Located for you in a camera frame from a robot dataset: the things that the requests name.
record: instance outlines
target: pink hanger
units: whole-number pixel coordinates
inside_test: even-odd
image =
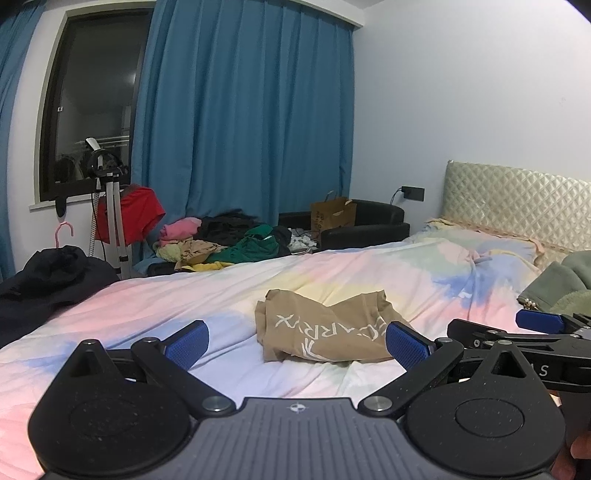
[[[57,234],[59,233],[60,228],[63,227],[64,225],[67,225],[68,227],[70,227],[70,236],[74,236],[74,227],[72,227],[72,224],[70,222],[60,223],[56,228],[56,248],[60,248],[60,241],[57,239]]]

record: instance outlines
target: tripod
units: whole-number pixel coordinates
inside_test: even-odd
[[[96,179],[95,194],[105,192],[107,203],[107,224],[109,226],[109,242],[114,247],[116,254],[113,268],[121,280],[131,277],[129,270],[129,256],[125,247],[125,235],[123,231],[123,217],[121,215],[121,194],[119,192],[119,179],[127,167],[121,159],[109,150],[102,149],[96,139],[87,138],[86,143],[93,152],[88,161],[88,170],[91,178]],[[90,243],[94,244],[96,235],[96,205],[92,202],[93,208],[93,229]]]

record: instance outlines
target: quilted headboard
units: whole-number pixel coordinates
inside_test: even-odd
[[[591,249],[591,182],[521,168],[447,164],[442,217],[472,229],[535,238],[540,267]]]

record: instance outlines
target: window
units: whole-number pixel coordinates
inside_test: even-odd
[[[41,201],[93,191],[95,181],[87,172],[88,137],[129,165],[151,13],[124,10],[67,20],[43,112]]]

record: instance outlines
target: metal screw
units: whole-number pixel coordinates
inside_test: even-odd
[[[371,411],[384,411],[392,406],[392,400],[380,395],[373,395],[363,401],[365,408]]]
[[[207,411],[220,412],[229,409],[232,406],[232,402],[229,398],[214,395],[203,400],[201,405]]]

